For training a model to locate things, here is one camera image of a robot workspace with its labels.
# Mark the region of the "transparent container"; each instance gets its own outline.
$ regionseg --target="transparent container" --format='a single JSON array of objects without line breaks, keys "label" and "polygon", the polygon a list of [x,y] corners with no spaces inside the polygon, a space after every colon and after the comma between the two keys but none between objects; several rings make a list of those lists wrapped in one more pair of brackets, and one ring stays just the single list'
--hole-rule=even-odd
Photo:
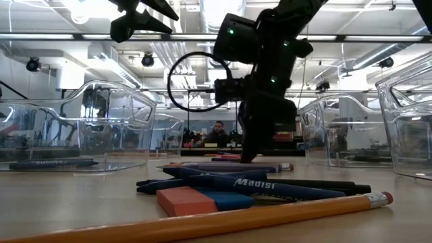
[{"label": "transparent container", "polygon": [[150,158],[179,157],[182,152],[184,120],[156,113],[151,138]]},{"label": "transparent container", "polygon": [[376,86],[396,173],[432,180],[432,54]]},{"label": "transparent container", "polygon": [[144,165],[155,103],[92,81],[62,100],[0,103],[0,171],[115,171]]},{"label": "transparent container", "polygon": [[366,106],[372,101],[364,93],[337,94],[302,108],[300,119],[308,163],[392,167],[381,110]]}]

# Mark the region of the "robotic arm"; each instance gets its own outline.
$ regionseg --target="robotic arm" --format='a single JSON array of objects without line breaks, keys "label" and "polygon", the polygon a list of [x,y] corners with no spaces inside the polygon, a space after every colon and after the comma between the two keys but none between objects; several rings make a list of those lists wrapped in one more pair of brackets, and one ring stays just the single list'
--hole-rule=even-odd
[{"label": "robotic arm", "polygon": [[[160,1],[141,0],[143,3]],[[111,1],[125,9],[126,15],[111,25],[111,38],[117,42],[128,39],[135,29],[170,33],[148,13],[139,15],[134,10],[139,0]],[[297,57],[306,57],[313,51],[307,40],[297,40],[303,28],[312,20],[327,0],[281,0],[274,9],[265,9],[256,21],[227,14],[219,30],[214,53],[193,52],[180,58],[168,76],[168,94],[180,109],[189,112],[206,112],[228,101],[241,101],[238,119],[244,131],[242,163],[250,163],[268,144],[277,124],[294,123],[297,108],[284,99],[291,86],[290,76]],[[176,19],[168,11],[168,4],[158,4],[155,9]],[[207,109],[189,109],[176,102],[171,94],[171,75],[185,58],[204,55],[221,63],[227,79],[216,80],[214,90],[218,105]],[[232,78],[224,61],[253,64],[251,74],[244,78]]]}]

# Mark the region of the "blue marker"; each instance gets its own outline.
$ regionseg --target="blue marker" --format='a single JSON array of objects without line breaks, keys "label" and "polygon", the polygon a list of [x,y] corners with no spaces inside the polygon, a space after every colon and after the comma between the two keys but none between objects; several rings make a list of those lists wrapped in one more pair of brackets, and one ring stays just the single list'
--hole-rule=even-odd
[{"label": "blue marker", "polygon": [[[163,168],[163,172],[178,179],[186,179],[190,176],[199,176],[199,175],[220,176],[220,174],[208,173],[205,171],[190,169],[185,167],[165,167]],[[256,169],[256,170],[238,172],[238,173],[229,173],[229,174],[225,174],[225,176],[231,176],[236,178],[247,178],[252,180],[267,180],[267,173],[264,169]]]},{"label": "blue marker", "polygon": [[255,194],[261,196],[272,196],[290,202],[345,196],[345,193],[343,192],[332,190],[291,186],[222,175],[195,175],[189,177],[187,180],[191,181],[191,183],[199,183],[201,186],[207,186],[219,190],[234,191],[247,195]]},{"label": "blue marker", "polygon": [[[205,171],[200,171],[197,169],[188,169],[188,168],[165,168],[163,171],[174,178],[168,179],[168,180],[174,180],[174,179],[182,179],[187,178],[189,176],[199,176],[204,174],[209,175],[217,175],[214,173],[207,173]],[[252,180],[267,180],[267,174],[265,170],[254,170],[254,171],[246,171],[246,172],[239,172],[239,173],[228,173],[225,174],[225,176],[234,176],[238,178],[248,178]],[[145,186],[147,184],[150,184],[152,182],[164,182],[165,180],[145,180],[141,182],[137,182],[136,186]]]},{"label": "blue marker", "polygon": [[90,167],[99,164],[92,159],[41,159],[10,163],[9,169],[70,169],[77,167]]},{"label": "blue marker", "polygon": [[194,182],[187,182],[182,179],[175,179],[175,180],[162,180],[159,182],[151,182],[148,184],[145,184],[143,186],[137,187],[136,191],[145,193],[145,194],[156,194],[156,191],[158,190],[164,190],[169,188],[177,188],[182,186],[199,186]]}]

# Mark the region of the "table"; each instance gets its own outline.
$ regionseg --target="table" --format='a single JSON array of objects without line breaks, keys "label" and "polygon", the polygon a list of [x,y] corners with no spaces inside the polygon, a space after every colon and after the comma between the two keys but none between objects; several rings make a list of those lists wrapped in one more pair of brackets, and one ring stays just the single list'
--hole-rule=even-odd
[{"label": "table", "polygon": [[[210,158],[183,157],[183,161]],[[382,209],[291,223],[182,242],[430,242],[432,182],[396,175],[392,169],[341,169],[306,165],[299,157],[261,157],[290,162],[295,172],[273,178],[348,180],[391,192]],[[151,160],[147,166],[106,174],[0,174],[0,238],[16,238],[70,228],[166,217],[154,196],[135,193],[135,182],[168,178]]]}]

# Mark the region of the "eraser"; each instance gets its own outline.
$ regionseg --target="eraser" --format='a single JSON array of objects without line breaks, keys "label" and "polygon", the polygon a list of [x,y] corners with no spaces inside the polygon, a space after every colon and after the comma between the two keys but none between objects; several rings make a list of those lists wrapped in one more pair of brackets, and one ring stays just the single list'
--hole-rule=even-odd
[{"label": "eraser", "polygon": [[387,204],[391,204],[393,202],[393,196],[389,192],[381,192],[387,197]]},{"label": "eraser", "polygon": [[189,186],[158,190],[156,195],[157,202],[170,217],[218,212],[213,199]]},{"label": "eraser", "polygon": [[254,204],[253,198],[237,192],[222,192],[212,188],[194,189],[213,199],[219,211],[248,209]]}]

